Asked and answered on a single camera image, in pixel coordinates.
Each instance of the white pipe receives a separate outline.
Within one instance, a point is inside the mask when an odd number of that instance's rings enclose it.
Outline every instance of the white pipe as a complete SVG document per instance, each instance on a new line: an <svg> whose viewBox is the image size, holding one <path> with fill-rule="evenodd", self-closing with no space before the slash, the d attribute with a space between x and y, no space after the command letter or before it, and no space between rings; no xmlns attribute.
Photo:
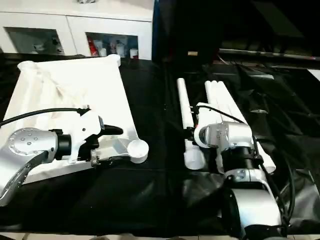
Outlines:
<svg viewBox="0 0 320 240"><path fill-rule="evenodd" d="M208 99L208 104L213 104L213 102L216 102L216 99L215 99L214 92L211 90L212 88L211 82L205 81L204 86L205 86L206 98Z"/></svg>
<svg viewBox="0 0 320 240"><path fill-rule="evenodd" d="M178 78L176 83L179 92L183 128L194 127L185 80Z"/></svg>
<svg viewBox="0 0 320 240"><path fill-rule="evenodd" d="M185 80L183 78L178 78L176 83L179 93L183 129L194 127ZM198 146L193 145L192 141L185 139L184 144L184 165L191 170L202 169L206 163L203 152Z"/></svg>

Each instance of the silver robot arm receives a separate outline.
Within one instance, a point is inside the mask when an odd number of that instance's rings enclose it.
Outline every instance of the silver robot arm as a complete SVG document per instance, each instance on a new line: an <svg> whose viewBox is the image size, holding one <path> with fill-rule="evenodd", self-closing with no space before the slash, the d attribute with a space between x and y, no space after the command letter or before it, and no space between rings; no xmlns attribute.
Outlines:
<svg viewBox="0 0 320 240"><path fill-rule="evenodd" d="M31 169L51 163L57 150L55 132L36 128L15 131L0 149L0 206L9 203Z"/></svg>
<svg viewBox="0 0 320 240"><path fill-rule="evenodd" d="M102 119L88 109L73 123L69 133L63 134L61 129L22 128L9 136L0 149L0 207L10 202L28 173L40 164L68 156L70 164L79 159L96 166L99 160L95 154L95 149L99 147L98 138L102 135L120 135L123 130L104 125Z"/></svg>
<svg viewBox="0 0 320 240"><path fill-rule="evenodd" d="M198 113L198 122L206 114ZM237 238L281 237L282 219L266 175L256 155L250 127L245 123L223 121L194 129L199 146L216 148L225 175L222 221Z"/></svg>

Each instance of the red bottle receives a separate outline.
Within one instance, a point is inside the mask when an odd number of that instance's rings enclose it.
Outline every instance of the red bottle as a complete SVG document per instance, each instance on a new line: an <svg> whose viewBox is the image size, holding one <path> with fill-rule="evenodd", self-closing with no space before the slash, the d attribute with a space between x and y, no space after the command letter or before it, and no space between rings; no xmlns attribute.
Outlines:
<svg viewBox="0 0 320 240"><path fill-rule="evenodd" d="M91 56L92 57L98 57L99 53L98 50L96 49L94 42L92 41L91 37L87 37L88 38L88 43L89 43L89 49L91 52Z"/></svg>

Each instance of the black cloth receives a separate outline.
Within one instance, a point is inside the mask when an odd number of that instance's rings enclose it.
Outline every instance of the black cloth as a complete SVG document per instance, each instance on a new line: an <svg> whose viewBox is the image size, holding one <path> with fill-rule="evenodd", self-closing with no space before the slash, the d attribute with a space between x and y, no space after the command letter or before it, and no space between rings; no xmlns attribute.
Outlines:
<svg viewBox="0 0 320 240"><path fill-rule="evenodd" d="M6 112L19 77L18 63L73 58L80 56L0 55L0 117ZM225 82L253 132L268 140L262 146L275 158L277 170L273 177L277 185L284 188L286 200L288 175L283 161L280 157L277 159L279 149L280 156L288 157L298 169L295 171L296 209L289 233L320 231L320 201L314 184L314 180L320 183L318 125L311 125L314 116L304 119L304 115L299 114L302 118L299 121L291 120L290 115L290 124L282 122L292 110L285 106L300 104L294 102L292 96L295 99L298 96L312 114L319 110L308 93L315 93L320 82L306 70L272 70L274 80L270 83L269 78L262 77L266 72L238 66L211 66L200 72L177 73L172 67L151 61L123 60L119 69L137 133L149 145L147 161L113 168L102 165L98 169L25 184L9 205L0 208L0 231L76 235L132 233L148 237L228 234L217 217L223 178L217 174L214 160L201 171L190 171L184 166L177 77L186 79L191 104L206 100L205 80L214 78ZM252 72L258 72L263 80L250 77ZM305 89L299 88L301 82ZM282 84L291 87L288 93L291 97L281 92ZM265 103L260 95L272 97L272 102ZM264 104L269 107L269 114L250 112ZM209 159L212 154L206 152Z"/></svg>

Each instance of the cabinet door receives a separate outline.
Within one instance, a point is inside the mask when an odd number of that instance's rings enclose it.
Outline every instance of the cabinet door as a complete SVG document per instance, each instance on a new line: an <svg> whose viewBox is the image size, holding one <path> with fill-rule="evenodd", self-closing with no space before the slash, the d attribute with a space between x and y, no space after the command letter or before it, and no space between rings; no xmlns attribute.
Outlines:
<svg viewBox="0 0 320 240"><path fill-rule="evenodd" d="M94 52L103 48L107 55L121 53L126 58L151 60L152 22L77 16L67 19L78 54L96 56Z"/></svg>
<svg viewBox="0 0 320 240"><path fill-rule="evenodd" d="M66 16L0 12L4 53L77 54Z"/></svg>

